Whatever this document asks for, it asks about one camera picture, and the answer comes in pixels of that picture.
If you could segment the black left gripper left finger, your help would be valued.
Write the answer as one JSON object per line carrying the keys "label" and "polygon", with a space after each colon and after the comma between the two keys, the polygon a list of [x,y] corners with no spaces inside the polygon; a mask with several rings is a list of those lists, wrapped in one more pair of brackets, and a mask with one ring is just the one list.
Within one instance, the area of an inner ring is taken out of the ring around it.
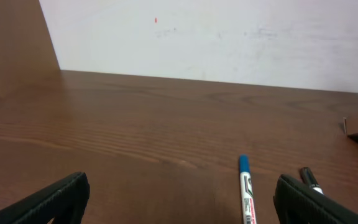
{"label": "black left gripper left finger", "polygon": [[0,224],[80,224],[90,197],[84,172],[74,172],[0,210]]}

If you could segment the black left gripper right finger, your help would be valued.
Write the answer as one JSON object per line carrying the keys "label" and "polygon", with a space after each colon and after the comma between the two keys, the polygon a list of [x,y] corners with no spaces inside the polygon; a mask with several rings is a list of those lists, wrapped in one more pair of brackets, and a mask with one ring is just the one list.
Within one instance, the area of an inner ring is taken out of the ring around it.
{"label": "black left gripper right finger", "polygon": [[285,174],[273,203],[280,224],[358,224],[358,214]]}

